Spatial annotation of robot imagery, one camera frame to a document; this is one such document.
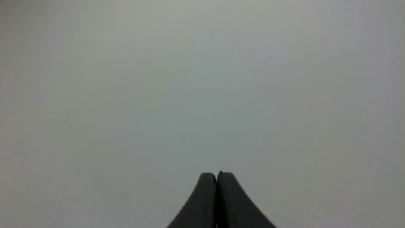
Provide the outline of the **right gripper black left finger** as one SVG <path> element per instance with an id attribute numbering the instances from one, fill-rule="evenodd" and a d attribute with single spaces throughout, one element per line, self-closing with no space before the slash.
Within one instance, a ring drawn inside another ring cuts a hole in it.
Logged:
<path id="1" fill-rule="evenodd" d="M 191 195 L 168 228 L 215 228 L 216 189 L 214 174 L 201 173 Z"/>

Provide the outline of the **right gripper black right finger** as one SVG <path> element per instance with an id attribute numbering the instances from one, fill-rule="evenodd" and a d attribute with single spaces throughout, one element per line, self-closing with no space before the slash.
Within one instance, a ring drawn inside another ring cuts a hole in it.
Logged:
<path id="1" fill-rule="evenodd" d="M 217 175 L 217 227 L 275 228 L 244 191 L 236 176 L 220 171 Z"/>

